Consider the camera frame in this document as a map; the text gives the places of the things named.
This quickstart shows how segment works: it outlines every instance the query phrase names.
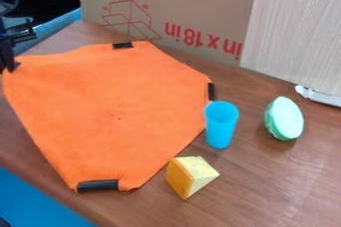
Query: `wooden panel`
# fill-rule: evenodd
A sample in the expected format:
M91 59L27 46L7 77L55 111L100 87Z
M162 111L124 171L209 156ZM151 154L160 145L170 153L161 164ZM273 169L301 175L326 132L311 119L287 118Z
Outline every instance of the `wooden panel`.
M254 0L240 65L341 96L341 0Z

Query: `box diagram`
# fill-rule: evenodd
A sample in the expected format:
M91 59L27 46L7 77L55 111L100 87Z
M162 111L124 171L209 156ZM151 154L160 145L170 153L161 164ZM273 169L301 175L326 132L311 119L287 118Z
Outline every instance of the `box diagram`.
M103 15L105 26L111 27L139 40L160 40L152 28L152 16L134 0L111 2L109 15Z

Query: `cup rim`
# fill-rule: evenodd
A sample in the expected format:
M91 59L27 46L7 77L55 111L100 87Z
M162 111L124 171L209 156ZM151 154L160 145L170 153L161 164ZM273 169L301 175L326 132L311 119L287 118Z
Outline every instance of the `cup rim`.
M235 119L232 119L232 120L229 120L229 121L224 121L224 122L220 122L220 121L216 121L212 118L210 118L208 115L207 115L207 109L212 106L213 104L224 104L225 106L228 106L229 108L232 108L234 111L235 111ZM213 101L213 102L210 102L209 104L207 104L204 108L204 115L206 118L209 118L210 121L216 123L216 124L228 124L228 123L233 123L233 122L236 122L239 118L239 109L232 103L229 103L229 102L226 102L226 101Z

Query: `wooden table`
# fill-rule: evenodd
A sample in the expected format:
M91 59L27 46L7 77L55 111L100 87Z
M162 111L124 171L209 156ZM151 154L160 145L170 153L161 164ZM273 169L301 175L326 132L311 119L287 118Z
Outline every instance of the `wooden table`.
M79 22L27 54L122 40ZM289 83L164 51L209 75L216 97L240 109L228 149L209 148L201 135L180 154L201 155L220 172L196 195L182 201L166 184L164 169L131 192L75 194L39 153L2 94L0 164L100 226L341 226L340 109L302 99ZM296 141L276 140L265 130L264 109L278 96L290 97L303 111L305 129Z

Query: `yellow block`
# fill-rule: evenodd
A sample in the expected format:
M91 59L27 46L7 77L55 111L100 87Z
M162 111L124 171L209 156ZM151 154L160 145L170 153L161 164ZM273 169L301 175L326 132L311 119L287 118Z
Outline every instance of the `yellow block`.
M189 198L217 177L219 173L200 156L173 158L166 172L166 181L182 199Z

